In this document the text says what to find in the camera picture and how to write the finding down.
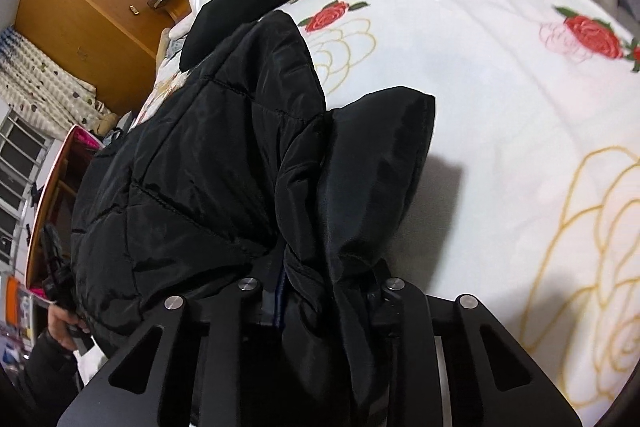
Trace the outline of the person's left hand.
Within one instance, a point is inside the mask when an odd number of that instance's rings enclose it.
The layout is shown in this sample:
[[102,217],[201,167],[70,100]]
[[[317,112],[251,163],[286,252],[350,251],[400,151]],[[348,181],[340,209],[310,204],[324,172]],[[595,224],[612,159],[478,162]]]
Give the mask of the person's left hand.
[[70,326],[78,326],[83,332],[88,333],[87,324],[82,321],[76,314],[67,310],[50,305],[48,308],[48,331],[51,337],[68,351],[77,349],[75,340],[70,335]]

